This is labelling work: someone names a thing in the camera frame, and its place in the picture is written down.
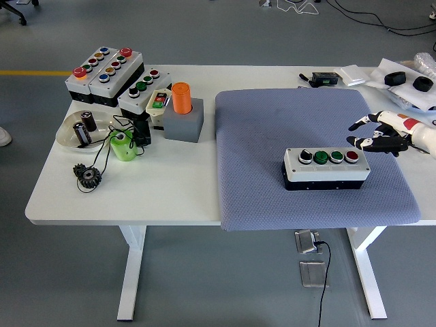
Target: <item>gear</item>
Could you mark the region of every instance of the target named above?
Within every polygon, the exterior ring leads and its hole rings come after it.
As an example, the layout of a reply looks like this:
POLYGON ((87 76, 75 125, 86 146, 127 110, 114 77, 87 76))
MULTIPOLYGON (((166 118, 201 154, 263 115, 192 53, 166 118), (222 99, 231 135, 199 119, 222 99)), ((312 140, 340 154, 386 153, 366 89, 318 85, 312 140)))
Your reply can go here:
POLYGON ((76 177, 79 177, 81 172, 84 172, 86 170, 86 166, 83 163, 78 163, 73 167, 73 173, 76 175, 76 177))
POLYGON ((85 189, 94 189, 102 181, 102 174, 97 168, 87 168, 77 176, 79 183, 85 189))

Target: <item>white bowl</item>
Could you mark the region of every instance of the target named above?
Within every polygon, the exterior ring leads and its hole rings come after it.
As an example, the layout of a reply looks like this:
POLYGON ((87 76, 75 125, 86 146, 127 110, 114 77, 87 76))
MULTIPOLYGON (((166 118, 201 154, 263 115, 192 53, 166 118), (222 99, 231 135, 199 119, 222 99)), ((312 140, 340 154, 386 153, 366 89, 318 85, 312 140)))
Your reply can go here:
MULTIPOLYGON (((95 152, 100 149, 102 142, 93 143, 87 146, 81 146, 79 139, 77 139, 76 132, 73 129, 73 125, 75 123, 77 123, 78 121, 82 121, 80 115, 84 111, 88 110, 77 111, 69 115, 63 121, 62 125, 56 133, 56 142, 71 151, 95 152)), ((110 133, 109 126, 122 128, 111 114, 96 110, 92 110, 91 112, 93 113, 95 124, 97 125, 97 129, 95 131, 89 132, 92 142, 103 140, 110 133)), ((125 120, 126 123, 128 122, 127 119, 123 118, 119 118, 119 120, 125 120)))

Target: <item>yellow floor line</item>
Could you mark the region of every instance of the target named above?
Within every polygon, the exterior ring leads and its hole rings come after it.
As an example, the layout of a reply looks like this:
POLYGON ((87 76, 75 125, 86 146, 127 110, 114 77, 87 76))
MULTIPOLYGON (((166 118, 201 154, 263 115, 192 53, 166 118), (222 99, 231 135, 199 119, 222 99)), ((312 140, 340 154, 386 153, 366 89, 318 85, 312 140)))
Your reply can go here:
POLYGON ((71 71, 49 72, 44 70, 0 70, 0 75, 9 76, 69 76, 71 74, 71 71))

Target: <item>gray mat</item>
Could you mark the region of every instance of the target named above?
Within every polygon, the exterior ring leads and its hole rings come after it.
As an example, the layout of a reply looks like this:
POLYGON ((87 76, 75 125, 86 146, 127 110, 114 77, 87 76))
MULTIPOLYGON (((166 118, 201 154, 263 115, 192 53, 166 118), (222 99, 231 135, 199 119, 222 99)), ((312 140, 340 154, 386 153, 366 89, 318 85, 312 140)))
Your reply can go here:
MULTIPOLYGON (((394 157, 367 153, 371 173, 358 190, 287 191, 288 147, 349 146, 347 128, 369 113, 357 91, 266 89, 216 97, 221 227, 276 230, 400 225, 420 211, 394 157)), ((376 125, 353 135, 371 137, 376 125)))

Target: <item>table leg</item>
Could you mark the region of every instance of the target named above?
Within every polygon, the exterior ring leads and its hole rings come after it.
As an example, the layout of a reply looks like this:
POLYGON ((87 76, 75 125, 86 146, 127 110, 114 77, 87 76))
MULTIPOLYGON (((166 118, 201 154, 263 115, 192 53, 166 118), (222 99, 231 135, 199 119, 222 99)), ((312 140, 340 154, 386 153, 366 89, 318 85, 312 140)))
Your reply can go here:
POLYGON ((347 228, 349 242, 352 245, 354 260, 367 299, 371 319, 386 319, 386 311, 380 295, 367 247, 384 231, 386 226, 373 228, 347 228))
POLYGON ((146 226, 127 225, 119 227, 130 249, 125 267, 117 320, 132 321, 134 318, 136 290, 138 289, 146 226))

